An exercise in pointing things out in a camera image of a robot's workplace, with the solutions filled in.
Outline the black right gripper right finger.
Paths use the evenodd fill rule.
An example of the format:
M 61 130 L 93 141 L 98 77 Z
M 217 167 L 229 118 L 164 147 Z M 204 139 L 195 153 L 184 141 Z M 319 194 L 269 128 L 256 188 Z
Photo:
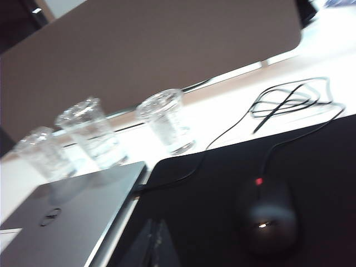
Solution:
M 167 223 L 162 220 L 156 232 L 156 266 L 181 266 Z

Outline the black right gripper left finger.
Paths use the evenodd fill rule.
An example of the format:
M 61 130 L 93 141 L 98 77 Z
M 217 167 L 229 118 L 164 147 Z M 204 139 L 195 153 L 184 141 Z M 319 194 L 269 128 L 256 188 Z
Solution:
M 121 259 L 119 266 L 149 266 L 156 227 L 152 219 L 145 222 Z

